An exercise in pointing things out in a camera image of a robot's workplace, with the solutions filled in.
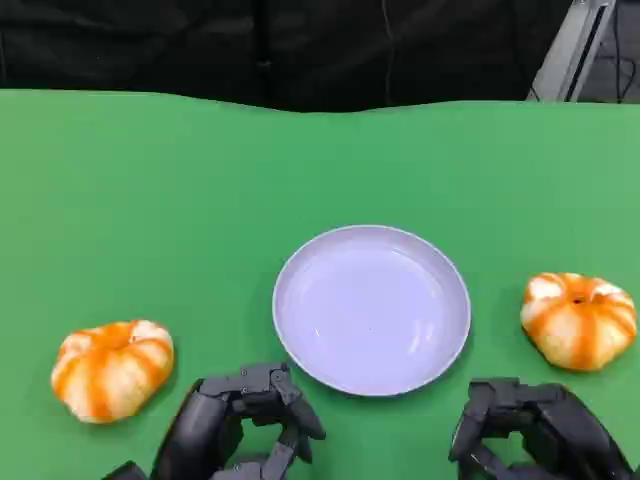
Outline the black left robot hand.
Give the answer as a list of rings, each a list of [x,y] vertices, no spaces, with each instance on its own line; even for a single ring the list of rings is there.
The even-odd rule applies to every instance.
[[[278,424],[271,451],[232,464],[246,419]],[[261,363],[197,380],[156,454],[152,479],[284,479],[295,459],[313,461],[310,441],[326,431],[289,366]]]

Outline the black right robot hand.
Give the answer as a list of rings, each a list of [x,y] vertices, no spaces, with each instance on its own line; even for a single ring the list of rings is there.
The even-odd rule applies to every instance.
[[[487,438],[518,432],[529,463],[505,464]],[[460,479],[637,479],[621,448],[581,399],[557,383],[474,379],[449,451]]]

